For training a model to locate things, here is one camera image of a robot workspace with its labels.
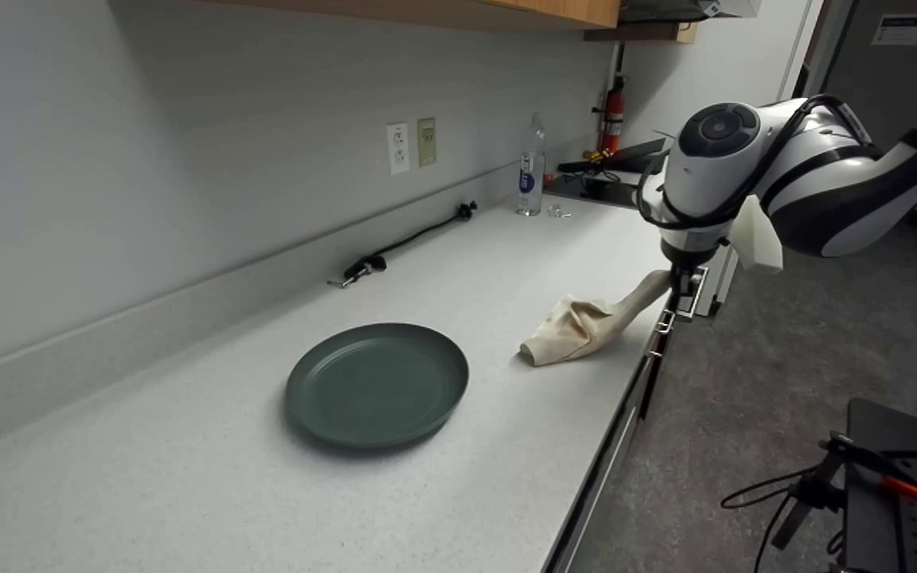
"bottle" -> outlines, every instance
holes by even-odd
[[[515,209],[523,217],[537,217],[544,209],[544,144],[547,144],[547,131],[541,118],[531,114],[525,157],[520,161],[520,194],[515,194]]]

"cloth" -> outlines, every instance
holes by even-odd
[[[588,355],[618,341],[619,331],[667,288],[673,274],[651,269],[618,305],[566,294],[529,333],[529,341],[523,341],[520,355],[529,365],[549,365]]]

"wall outlet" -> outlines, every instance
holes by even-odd
[[[436,161],[436,119],[434,118],[417,119],[417,157],[420,157],[420,164]]]
[[[409,168],[407,123],[389,123],[389,168],[405,176]]]

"dark green plate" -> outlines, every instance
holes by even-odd
[[[466,379],[469,362],[448,336],[417,323],[366,323],[296,362],[285,414],[332,444],[402,448],[452,417]]]

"floor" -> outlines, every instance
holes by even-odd
[[[648,420],[624,444],[576,573],[740,573],[772,505],[719,497],[821,458],[847,398],[917,417],[917,230],[854,258],[790,252],[740,274],[714,322],[677,323]],[[813,514],[763,573],[829,570],[838,514]]]

